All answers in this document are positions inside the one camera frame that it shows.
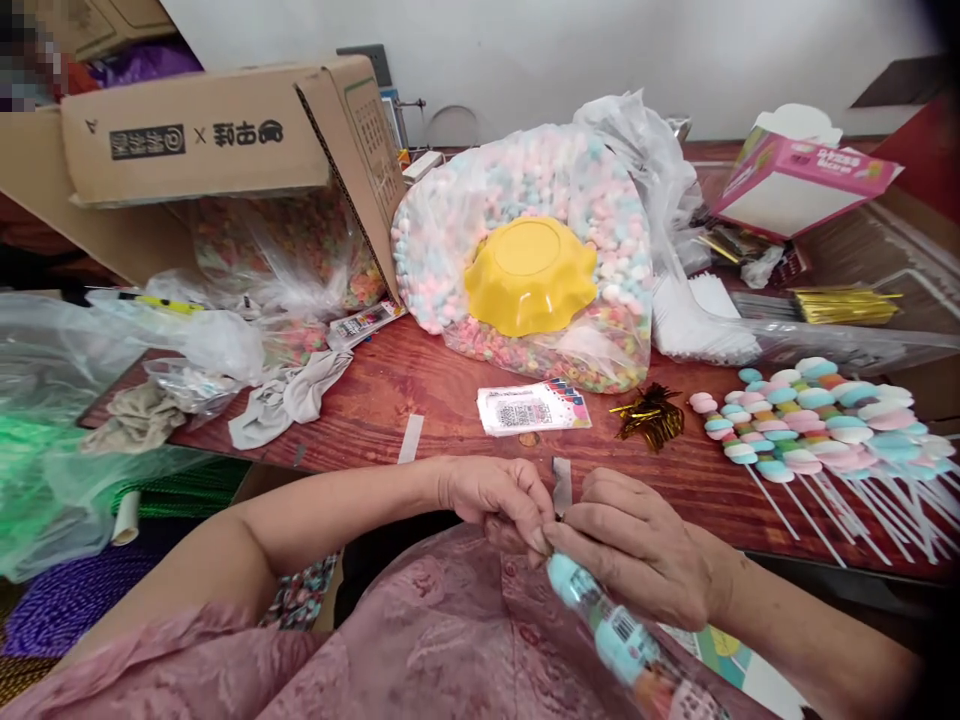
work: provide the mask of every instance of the pastel marshmallow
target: pastel marshmallow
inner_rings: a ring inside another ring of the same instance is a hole
[[[795,382],[799,382],[801,375],[794,368],[787,368],[786,370],[780,370],[775,372],[770,376],[770,382],[774,383],[786,383],[787,385],[792,385]]]

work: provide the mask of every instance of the beige cloth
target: beige cloth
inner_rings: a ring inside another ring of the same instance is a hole
[[[163,445],[187,421],[173,398],[152,382],[117,393],[107,410],[113,417],[83,439],[80,452],[139,455]]]

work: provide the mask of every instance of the yellow plastic bowl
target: yellow plastic bowl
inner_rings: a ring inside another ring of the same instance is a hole
[[[563,330],[597,297],[597,252],[554,218],[518,218],[464,273],[470,314],[507,337]]]

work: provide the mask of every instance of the qr code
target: qr code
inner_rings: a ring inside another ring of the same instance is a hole
[[[497,419],[503,427],[543,425],[553,422],[550,416],[550,408],[547,407],[546,403],[501,405],[497,410]]]

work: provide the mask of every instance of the barcode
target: barcode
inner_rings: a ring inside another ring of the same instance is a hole
[[[503,427],[543,425],[551,423],[550,408],[546,403],[511,403],[497,409],[497,420]]]
[[[619,609],[617,611],[616,617],[613,618],[613,630],[620,637],[621,640],[626,642],[630,639],[630,636],[633,635],[633,631],[637,629],[637,625],[633,622],[633,618],[627,615],[627,611],[624,609]]]

